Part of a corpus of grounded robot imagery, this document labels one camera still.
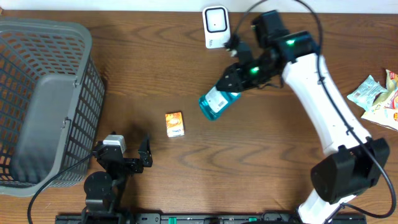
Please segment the orange small carton box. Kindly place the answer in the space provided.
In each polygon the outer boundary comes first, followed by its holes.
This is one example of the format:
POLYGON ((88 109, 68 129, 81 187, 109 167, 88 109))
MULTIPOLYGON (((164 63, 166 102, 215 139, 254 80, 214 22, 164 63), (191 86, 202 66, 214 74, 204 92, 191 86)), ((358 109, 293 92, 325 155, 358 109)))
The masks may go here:
POLYGON ((167 136, 174 138, 185 135, 183 117, 181 112, 167 113, 165 115, 167 136))

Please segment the blue mouthwash bottle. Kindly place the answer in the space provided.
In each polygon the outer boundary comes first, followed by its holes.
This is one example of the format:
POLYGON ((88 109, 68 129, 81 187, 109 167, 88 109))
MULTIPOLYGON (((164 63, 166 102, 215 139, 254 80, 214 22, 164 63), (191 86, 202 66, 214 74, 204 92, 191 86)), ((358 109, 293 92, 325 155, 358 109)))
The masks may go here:
POLYGON ((210 121, 217 120, 230 105, 241 97, 241 93, 218 91, 213 86, 209 92, 202 95, 198 104, 207 119, 210 121))

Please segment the teal wet wipes pack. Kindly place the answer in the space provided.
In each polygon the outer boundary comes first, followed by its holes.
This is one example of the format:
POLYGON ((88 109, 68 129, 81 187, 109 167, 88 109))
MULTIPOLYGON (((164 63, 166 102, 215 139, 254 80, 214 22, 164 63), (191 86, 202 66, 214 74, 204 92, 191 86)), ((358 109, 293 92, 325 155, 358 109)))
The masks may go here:
POLYGON ((354 92, 347 96, 347 99, 362 107, 365 111, 369 111, 376 97, 385 92, 387 90, 369 75, 354 92))

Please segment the yellow snack bag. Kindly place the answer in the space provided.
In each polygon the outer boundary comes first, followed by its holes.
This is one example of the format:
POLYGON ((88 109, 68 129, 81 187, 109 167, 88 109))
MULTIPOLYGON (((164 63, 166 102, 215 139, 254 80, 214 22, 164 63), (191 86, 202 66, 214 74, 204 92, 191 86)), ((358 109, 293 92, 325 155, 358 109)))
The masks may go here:
POLYGON ((397 131, 397 73, 386 69, 386 92, 381 93, 371 109, 361 118, 397 131))

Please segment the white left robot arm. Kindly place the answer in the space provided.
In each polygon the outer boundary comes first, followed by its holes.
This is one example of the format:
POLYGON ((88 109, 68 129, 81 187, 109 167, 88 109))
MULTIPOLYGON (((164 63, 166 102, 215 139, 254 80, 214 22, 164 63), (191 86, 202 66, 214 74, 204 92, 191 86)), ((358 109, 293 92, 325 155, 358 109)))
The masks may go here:
POLYGON ((150 138, 146 136, 138 148, 138 158, 123 156, 126 150, 124 136, 111 133, 99 141, 93 156, 104 169, 90 174, 84 183, 86 207, 81 213, 81 223, 134 223, 134 215, 120 207, 127 181, 134 174, 153 165, 150 138))

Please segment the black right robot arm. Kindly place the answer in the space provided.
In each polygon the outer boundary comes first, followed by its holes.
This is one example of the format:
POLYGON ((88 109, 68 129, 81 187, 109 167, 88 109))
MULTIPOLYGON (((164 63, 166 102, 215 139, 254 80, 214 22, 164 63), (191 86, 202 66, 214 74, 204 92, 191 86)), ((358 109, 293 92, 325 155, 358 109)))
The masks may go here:
POLYGON ((267 86, 280 76, 297 95, 320 139, 324 160, 310 172, 313 190, 298 208, 303 223, 326 223, 339 209, 386 176, 390 149, 385 139, 373 139, 356 119, 335 83, 320 43, 307 31, 291 33, 276 11, 251 23, 262 49, 258 58, 236 34, 225 48, 238 61, 216 84, 219 91, 241 93, 267 86))

